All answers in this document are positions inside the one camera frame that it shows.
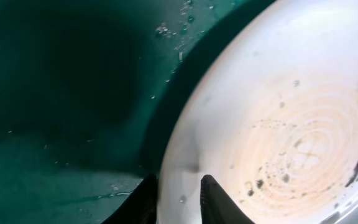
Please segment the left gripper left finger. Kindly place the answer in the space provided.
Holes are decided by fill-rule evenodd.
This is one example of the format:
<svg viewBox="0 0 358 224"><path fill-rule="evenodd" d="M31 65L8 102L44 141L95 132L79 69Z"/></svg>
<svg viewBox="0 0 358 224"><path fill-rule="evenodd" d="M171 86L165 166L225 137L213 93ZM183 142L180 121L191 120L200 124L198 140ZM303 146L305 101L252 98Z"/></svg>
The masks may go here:
<svg viewBox="0 0 358 224"><path fill-rule="evenodd" d="M156 224L158 179L148 175L101 224Z"/></svg>

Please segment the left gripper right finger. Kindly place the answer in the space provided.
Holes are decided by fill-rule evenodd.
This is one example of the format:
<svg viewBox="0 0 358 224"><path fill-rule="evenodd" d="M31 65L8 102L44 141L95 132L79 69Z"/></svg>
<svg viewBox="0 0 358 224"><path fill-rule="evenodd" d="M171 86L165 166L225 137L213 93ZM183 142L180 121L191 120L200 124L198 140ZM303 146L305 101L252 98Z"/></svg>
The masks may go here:
<svg viewBox="0 0 358 224"><path fill-rule="evenodd" d="M201 179L200 210L202 224L254 224L209 174Z"/></svg>

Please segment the light blue plate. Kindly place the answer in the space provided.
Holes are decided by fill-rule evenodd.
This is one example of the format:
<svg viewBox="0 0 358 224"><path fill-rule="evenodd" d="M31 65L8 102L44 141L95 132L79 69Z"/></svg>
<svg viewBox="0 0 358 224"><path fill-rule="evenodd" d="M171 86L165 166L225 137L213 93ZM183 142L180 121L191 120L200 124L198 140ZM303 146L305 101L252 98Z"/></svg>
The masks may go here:
<svg viewBox="0 0 358 224"><path fill-rule="evenodd" d="M212 175L254 223L358 223L358 0L279 0L195 88L163 158L159 223L200 223Z"/></svg>

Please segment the teal plastic tray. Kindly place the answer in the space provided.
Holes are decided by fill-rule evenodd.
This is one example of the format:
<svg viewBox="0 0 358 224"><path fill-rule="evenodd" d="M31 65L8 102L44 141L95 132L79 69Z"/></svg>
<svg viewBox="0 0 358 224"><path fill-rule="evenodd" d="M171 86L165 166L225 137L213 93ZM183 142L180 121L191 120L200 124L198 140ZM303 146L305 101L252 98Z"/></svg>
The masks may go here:
<svg viewBox="0 0 358 224"><path fill-rule="evenodd" d="M0 223L101 223L271 0L0 1Z"/></svg>

